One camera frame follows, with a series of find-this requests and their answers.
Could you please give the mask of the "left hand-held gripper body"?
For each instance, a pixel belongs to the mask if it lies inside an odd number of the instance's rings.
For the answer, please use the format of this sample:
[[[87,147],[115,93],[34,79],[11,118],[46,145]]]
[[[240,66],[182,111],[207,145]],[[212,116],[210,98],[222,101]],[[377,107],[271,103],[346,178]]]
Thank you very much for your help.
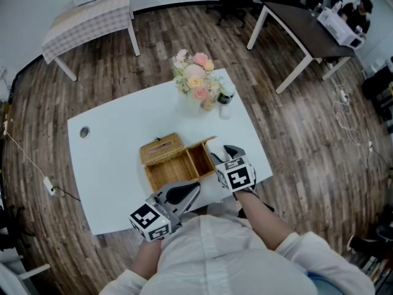
[[[164,239],[181,226],[185,208],[183,195],[153,194],[130,214],[132,226],[147,242]]]

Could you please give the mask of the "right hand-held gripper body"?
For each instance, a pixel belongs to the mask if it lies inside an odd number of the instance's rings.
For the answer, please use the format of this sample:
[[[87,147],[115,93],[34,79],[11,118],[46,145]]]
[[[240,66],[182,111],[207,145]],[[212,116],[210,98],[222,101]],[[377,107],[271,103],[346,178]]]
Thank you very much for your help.
[[[216,165],[216,173],[223,188],[240,191],[255,184],[255,173],[246,155]]]

